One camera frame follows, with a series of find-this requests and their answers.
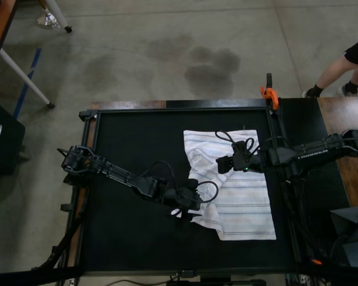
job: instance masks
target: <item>white towel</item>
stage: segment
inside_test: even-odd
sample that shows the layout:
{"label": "white towel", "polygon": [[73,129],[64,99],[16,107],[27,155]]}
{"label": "white towel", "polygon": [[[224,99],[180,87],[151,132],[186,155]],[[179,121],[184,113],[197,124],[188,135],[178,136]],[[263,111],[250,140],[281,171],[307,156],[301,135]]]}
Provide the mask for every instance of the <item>white towel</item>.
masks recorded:
{"label": "white towel", "polygon": [[[228,132],[234,141],[254,138],[255,130]],[[216,229],[220,240],[275,240],[268,189],[264,174],[253,172],[217,172],[216,159],[232,156],[231,143],[215,136],[215,132],[184,131],[184,148],[191,165],[190,179],[213,181],[219,187],[218,197],[201,204],[192,222]],[[201,199],[209,200],[216,192],[212,184],[198,187]]]}

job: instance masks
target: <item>sneaker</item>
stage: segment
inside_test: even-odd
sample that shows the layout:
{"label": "sneaker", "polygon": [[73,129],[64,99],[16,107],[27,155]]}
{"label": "sneaker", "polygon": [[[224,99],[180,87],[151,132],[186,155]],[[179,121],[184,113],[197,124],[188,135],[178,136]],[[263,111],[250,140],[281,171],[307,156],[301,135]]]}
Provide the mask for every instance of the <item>sneaker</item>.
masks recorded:
{"label": "sneaker", "polygon": [[345,89],[345,86],[342,86],[342,87],[338,88],[337,93],[341,97],[358,97],[358,92],[356,94],[354,94],[352,92],[347,92],[346,89]]}
{"label": "sneaker", "polygon": [[308,91],[304,91],[303,94],[301,94],[301,98],[315,98],[308,95]]}

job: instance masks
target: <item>blue tape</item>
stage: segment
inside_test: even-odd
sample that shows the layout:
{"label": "blue tape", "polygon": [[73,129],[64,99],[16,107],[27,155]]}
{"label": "blue tape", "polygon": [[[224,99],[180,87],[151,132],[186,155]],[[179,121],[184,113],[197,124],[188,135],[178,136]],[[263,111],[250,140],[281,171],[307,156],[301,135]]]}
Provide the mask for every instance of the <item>blue tape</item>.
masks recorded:
{"label": "blue tape", "polygon": [[[36,67],[37,62],[38,62],[38,60],[40,58],[40,55],[41,55],[41,48],[37,48],[35,57],[33,58],[33,61],[32,61],[32,65],[30,66],[31,69],[34,69]],[[34,72],[35,71],[32,70],[28,74],[29,79],[32,79],[32,76],[33,76]],[[21,93],[20,93],[20,97],[18,98],[18,101],[17,101],[17,104],[16,104],[16,108],[15,108],[15,110],[13,112],[13,117],[15,119],[17,119],[18,115],[20,114],[20,110],[21,110],[21,107],[23,106],[27,91],[28,91],[28,85],[26,83],[24,83],[23,89],[21,90]]]}
{"label": "blue tape", "polygon": [[[32,76],[34,74],[34,70],[32,70],[29,74],[28,74],[28,77],[29,79],[32,79]],[[23,106],[23,103],[24,103],[24,100],[25,100],[25,95],[26,95],[26,92],[28,91],[28,87],[29,85],[27,85],[26,83],[24,83],[24,86],[23,86],[23,89],[21,90],[21,93],[20,93],[20,97],[18,98],[18,101],[17,101],[17,104],[16,104],[16,108],[13,112],[13,117],[15,119],[18,118],[18,115],[20,114],[20,110],[21,110],[21,107]]]}
{"label": "blue tape", "polygon": [[35,54],[35,57],[33,59],[32,65],[30,66],[31,69],[34,69],[36,67],[38,59],[40,57],[40,54],[41,54],[41,48],[38,48],[36,50],[36,54]]}

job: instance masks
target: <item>water stain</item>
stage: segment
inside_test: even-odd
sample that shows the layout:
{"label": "water stain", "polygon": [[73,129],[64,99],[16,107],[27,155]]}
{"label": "water stain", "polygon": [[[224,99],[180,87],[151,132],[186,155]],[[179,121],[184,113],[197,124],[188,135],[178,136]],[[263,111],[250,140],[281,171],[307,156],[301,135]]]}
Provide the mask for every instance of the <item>water stain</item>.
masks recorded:
{"label": "water stain", "polygon": [[215,53],[213,61],[215,66],[229,73],[236,73],[240,69],[240,57],[228,49]]}
{"label": "water stain", "polygon": [[190,58],[203,63],[189,67],[184,74],[192,94],[212,99],[227,98],[232,95],[234,88],[232,73],[240,69],[238,55],[228,49],[213,53],[209,48],[199,46],[190,51]]}
{"label": "water stain", "polygon": [[87,62],[83,70],[78,71],[76,78],[89,92],[101,92],[117,85],[113,69],[115,58],[112,55],[102,55]]}
{"label": "water stain", "polygon": [[150,42],[147,55],[161,61],[175,61],[193,45],[189,35],[179,35],[176,38],[158,39]]}
{"label": "water stain", "polygon": [[233,92],[231,75],[209,64],[189,67],[184,75],[191,92],[202,98],[225,98]]}
{"label": "water stain", "polygon": [[193,48],[190,52],[191,60],[199,63],[207,63],[212,60],[214,54],[209,48],[205,48],[204,46],[198,46]]}

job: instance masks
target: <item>white stand leg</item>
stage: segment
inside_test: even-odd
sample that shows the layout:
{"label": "white stand leg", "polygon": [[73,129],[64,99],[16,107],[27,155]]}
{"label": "white stand leg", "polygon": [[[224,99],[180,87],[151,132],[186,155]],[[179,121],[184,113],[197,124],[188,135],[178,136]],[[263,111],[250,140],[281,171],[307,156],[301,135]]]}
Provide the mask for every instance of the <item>white stand leg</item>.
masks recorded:
{"label": "white stand leg", "polygon": [[47,104],[49,108],[54,108],[49,99],[38,89],[38,87],[26,76],[21,68],[10,58],[10,56],[3,50],[0,50],[0,56],[3,60],[26,82],[26,84],[33,89],[34,92]]}
{"label": "white stand leg", "polygon": [[48,4],[50,10],[52,10],[52,13],[56,17],[60,26],[64,27],[66,32],[70,33],[72,31],[72,27],[68,26],[67,21],[65,20],[64,15],[62,14],[60,7],[57,5],[55,0],[45,0],[45,2]]}

